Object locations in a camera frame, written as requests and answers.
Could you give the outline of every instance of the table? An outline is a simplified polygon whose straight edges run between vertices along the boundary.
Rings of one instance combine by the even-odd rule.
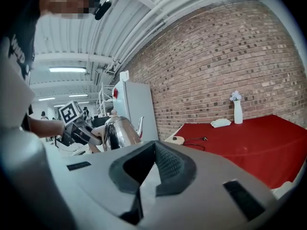
[[[219,128],[210,124],[184,124],[176,136],[185,140],[207,137],[208,141],[187,143],[201,144],[205,151],[229,159],[269,188],[292,182],[307,156],[307,130],[275,115]],[[199,146],[187,147],[203,150]]]

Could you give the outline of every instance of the black t-shirt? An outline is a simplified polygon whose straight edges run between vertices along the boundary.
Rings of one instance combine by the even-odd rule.
[[[1,49],[8,51],[8,59],[14,70],[30,85],[34,52],[34,35],[40,17],[39,0],[1,0],[2,26],[0,31]],[[27,115],[23,128],[29,129]]]

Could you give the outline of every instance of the white flower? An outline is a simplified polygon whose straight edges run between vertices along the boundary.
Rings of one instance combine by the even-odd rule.
[[[242,96],[239,94],[239,91],[235,91],[231,94],[231,97],[230,97],[231,101],[235,102],[241,99],[242,99]]]

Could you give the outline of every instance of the ceiling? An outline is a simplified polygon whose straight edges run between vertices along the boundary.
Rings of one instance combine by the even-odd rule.
[[[78,101],[96,101],[101,84],[157,33],[182,16],[221,0],[112,0],[104,17],[82,20],[44,16],[35,34],[35,60],[30,87],[35,101],[55,97],[50,105],[65,104],[69,94],[87,93]],[[49,67],[86,67],[84,73],[51,73]],[[99,73],[94,84],[94,72]]]

